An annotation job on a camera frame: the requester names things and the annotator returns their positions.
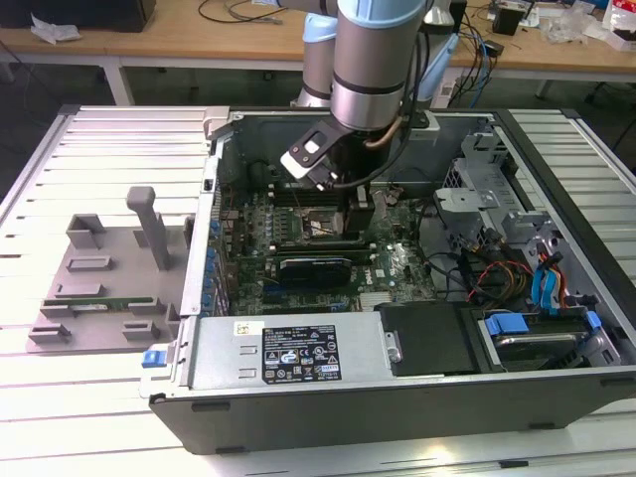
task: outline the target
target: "wooden table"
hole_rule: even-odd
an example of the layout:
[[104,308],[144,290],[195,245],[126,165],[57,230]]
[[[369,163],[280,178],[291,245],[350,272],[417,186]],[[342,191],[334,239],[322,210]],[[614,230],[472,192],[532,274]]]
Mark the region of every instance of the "wooden table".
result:
[[[201,0],[157,0],[153,19],[142,33],[82,30],[83,39],[49,45],[28,30],[0,29],[2,39],[26,63],[96,65],[105,71],[118,105],[133,104],[124,67],[301,71],[304,14],[277,15],[282,26],[268,24],[218,24],[202,18]],[[598,40],[588,44],[550,45],[537,29],[518,30],[514,37],[496,35],[491,23],[480,19],[470,0],[468,14],[486,39],[505,46],[493,75],[534,80],[636,81],[636,55],[620,53]],[[269,7],[245,5],[247,15]],[[212,0],[205,13],[229,18],[222,0]],[[0,51],[0,62],[14,61]],[[447,103],[449,86],[465,74],[473,53],[460,43],[438,90],[435,106]]]
[[[202,18],[201,0],[157,0],[142,33],[81,29],[78,41],[50,45],[27,29],[0,29],[2,40],[25,63],[93,65],[104,69],[117,105],[134,104],[124,67],[205,68],[302,71],[305,14],[276,15],[282,26],[218,24]],[[272,11],[246,5],[246,15]],[[222,0],[212,0],[204,12],[231,19]],[[15,60],[0,48],[0,62]]]
[[[487,3],[484,0],[469,0],[467,13],[473,27],[480,31],[484,40],[505,47],[493,70],[493,77],[542,80],[539,96],[547,92],[549,83],[546,80],[636,81],[636,55],[617,52],[599,40],[588,38],[587,45],[551,45],[536,28],[519,27],[513,37],[492,33],[492,23],[484,19],[486,12],[477,12],[478,7]],[[434,106],[447,106],[450,94],[442,94],[443,91],[449,91],[445,86],[455,84],[458,78],[468,72],[473,56],[474,51],[472,47],[469,48],[468,42],[460,42],[444,74]]]

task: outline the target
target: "cable on table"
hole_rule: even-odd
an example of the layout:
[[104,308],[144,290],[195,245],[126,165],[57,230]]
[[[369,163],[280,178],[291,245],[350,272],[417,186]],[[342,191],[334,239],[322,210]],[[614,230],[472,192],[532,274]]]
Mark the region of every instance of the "cable on table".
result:
[[245,3],[249,3],[249,1],[250,0],[240,0],[239,2],[233,3],[232,5],[230,5],[230,2],[225,2],[223,6],[226,9],[226,11],[230,15],[232,15],[233,18],[236,18],[237,20],[243,20],[243,21],[254,22],[254,23],[273,23],[274,25],[282,25],[282,20],[279,20],[277,18],[264,17],[264,18],[254,19],[253,17],[248,17],[247,15],[243,15],[235,11],[235,8],[237,6],[244,5]]
[[[492,78],[492,72],[497,67],[498,58],[495,58],[493,60],[492,58],[488,57],[481,33],[479,32],[479,30],[472,26],[468,14],[464,13],[464,18],[465,22],[463,22],[462,25],[468,28],[469,33],[460,32],[460,37],[469,39],[472,42],[475,55],[468,74],[464,76],[463,80],[457,88],[457,91],[451,96],[449,104],[451,104],[455,100],[460,100],[466,92],[477,91],[475,97],[473,97],[471,101],[470,107],[473,107],[477,100],[479,100],[483,89],[490,82]],[[487,68],[485,68],[486,59],[488,60]],[[475,71],[475,69],[477,69],[477,72],[481,72],[481,75],[477,74],[473,77],[473,72]]]
[[[263,19],[263,18],[271,17],[272,15],[276,15],[277,13],[281,13],[281,12],[284,12],[285,10],[287,10],[286,8],[279,8],[278,10],[274,10],[273,12],[264,13],[264,14],[258,15],[256,17],[246,17],[244,20],[237,20],[237,19],[224,20],[223,18],[211,17],[209,15],[206,15],[203,12],[204,7],[206,5],[208,5],[208,3],[210,3],[210,1],[211,0],[204,0],[204,2],[199,5],[199,9],[198,9],[199,15],[201,17],[205,18],[206,20],[210,20],[211,22],[223,23],[223,24],[252,23],[252,22],[255,22],[256,20],[260,20],[260,19]],[[234,7],[236,7],[237,5],[240,5],[241,3],[246,3],[246,2],[244,2],[244,1],[243,2],[238,2],[238,3],[232,5],[232,7],[229,7],[229,8],[232,9],[233,12],[234,12]]]

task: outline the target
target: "silver metal cylinder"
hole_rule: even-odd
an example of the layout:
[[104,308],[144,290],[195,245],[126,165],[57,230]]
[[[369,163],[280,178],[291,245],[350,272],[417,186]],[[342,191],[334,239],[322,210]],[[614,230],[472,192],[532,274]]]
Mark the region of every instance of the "silver metal cylinder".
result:
[[305,43],[302,82],[311,95],[329,100],[334,71],[336,39]]
[[402,88],[387,94],[365,94],[351,91],[334,81],[331,113],[347,127],[374,131],[395,120],[401,96]]
[[384,29],[338,16],[331,112],[342,124],[374,131],[396,119],[422,15]]
[[300,94],[298,94],[298,99],[293,105],[299,107],[329,107],[331,98],[325,99],[324,97],[314,96],[306,88],[302,88]]
[[339,15],[334,63],[336,77],[368,88],[391,88],[402,84],[421,18],[417,15],[397,27],[371,29]]

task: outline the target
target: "floor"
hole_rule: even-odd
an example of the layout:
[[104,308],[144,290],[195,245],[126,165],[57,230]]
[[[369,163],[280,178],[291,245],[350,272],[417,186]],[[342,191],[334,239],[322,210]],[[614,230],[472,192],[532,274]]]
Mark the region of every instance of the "floor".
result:
[[[66,104],[112,104],[107,84],[94,67],[37,66],[35,75],[52,94],[29,79],[26,67],[13,66],[15,81],[0,83],[0,199],[13,184],[31,153],[55,118],[58,101]],[[261,72],[129,69],[137,104],[234,104],[286,105],[301,87],[300,73],[275,73],[267,79]],[[609,145],[636,117],[636,89],[610,84],[593,104],[584,101],[593,90],[591,82],[555,82],[545,99],[537,99],[534,80],[493,79],[477,107],[572,108]],[[456,106],[467,107],[470,95]],[[636,128],[625,137],[618,155],[636,167]]]

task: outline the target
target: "power supply label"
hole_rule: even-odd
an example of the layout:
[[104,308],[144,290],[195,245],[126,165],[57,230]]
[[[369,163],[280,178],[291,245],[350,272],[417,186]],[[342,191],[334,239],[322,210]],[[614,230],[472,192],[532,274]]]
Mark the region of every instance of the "power supply label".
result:
[[334,325],[263,328],[262,380],[269,385],[342,380]]

